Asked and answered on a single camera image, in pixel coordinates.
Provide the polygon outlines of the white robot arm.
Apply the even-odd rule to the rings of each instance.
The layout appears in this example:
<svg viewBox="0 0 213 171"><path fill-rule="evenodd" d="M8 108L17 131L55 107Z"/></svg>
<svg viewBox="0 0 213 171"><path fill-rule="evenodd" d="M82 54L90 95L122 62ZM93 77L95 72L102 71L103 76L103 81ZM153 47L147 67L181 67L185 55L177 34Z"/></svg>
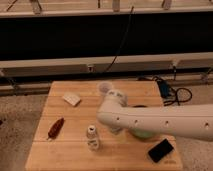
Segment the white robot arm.
<svg viewBox="0 0 213 171"><path fill-rule="evenodd" d="M126 104L123 92L108 91L97 111L97 119L109 127L213 141L213 104L145 108Z"/></svg>

